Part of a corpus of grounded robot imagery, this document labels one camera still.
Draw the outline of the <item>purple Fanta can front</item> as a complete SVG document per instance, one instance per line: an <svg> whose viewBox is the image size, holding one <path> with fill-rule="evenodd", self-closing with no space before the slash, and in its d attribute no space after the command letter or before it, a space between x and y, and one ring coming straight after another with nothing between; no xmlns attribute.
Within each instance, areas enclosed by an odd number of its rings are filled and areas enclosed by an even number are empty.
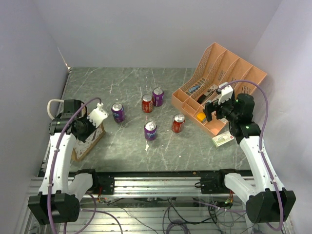
<svg viewBox="0 0 312 234"><path fill-rule="evenodd" d="M144 125L144 136L148 141L156 139L157 125L154 121L148 121Z"/></svg>

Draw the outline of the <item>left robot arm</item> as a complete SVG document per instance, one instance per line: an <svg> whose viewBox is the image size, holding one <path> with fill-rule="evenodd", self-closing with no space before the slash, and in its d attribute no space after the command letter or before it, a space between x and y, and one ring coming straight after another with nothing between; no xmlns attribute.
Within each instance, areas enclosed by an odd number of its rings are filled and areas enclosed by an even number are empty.
<svg viewBox="0 0 312 234"><path fill-rule="evenodd" d="M83 196L99 189L95 169L77 171L71 183L68 178L76 142L86 142L108 116L101 101L91 112L81 100L66 99L62 104L62 112L49 124L50 150L42 184L38 194L28 200L28 207L39 224L52 227L56 223L76 221Z"/></svg>

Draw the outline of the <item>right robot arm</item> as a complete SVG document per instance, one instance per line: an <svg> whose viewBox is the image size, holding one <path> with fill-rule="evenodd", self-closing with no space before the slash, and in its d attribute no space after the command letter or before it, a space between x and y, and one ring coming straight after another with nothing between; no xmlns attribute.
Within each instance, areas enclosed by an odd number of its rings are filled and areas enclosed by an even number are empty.
<svg viewBox="0 0 312 234"><path fill-rule="evenodd" d="M252 186L238 173L227 173L216 179L214 185L221 193L232 190L245 204L252 223L285 222L296 197L293 191L285 189L270 163L260 127L253 122L253 110L254 98L248 94L232 96L223 103L218 100L205 103L203 112L207 121L212 121L212 113L228 121L230 133L244 152L255 183Z"/></svg>

